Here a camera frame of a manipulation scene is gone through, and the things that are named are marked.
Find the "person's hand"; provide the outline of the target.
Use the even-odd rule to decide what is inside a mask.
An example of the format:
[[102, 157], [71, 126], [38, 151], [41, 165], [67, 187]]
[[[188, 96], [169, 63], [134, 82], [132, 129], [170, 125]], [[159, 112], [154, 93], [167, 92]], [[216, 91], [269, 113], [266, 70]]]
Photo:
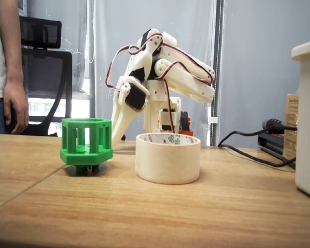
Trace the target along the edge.
[[12, 134], [21, 134], [28, 126], [28, 102], [23, 87], [22, 77], [7, 77], [3, 90], [5, 124], [12, 123], [12, 111], [15, 111], [17, 124]]

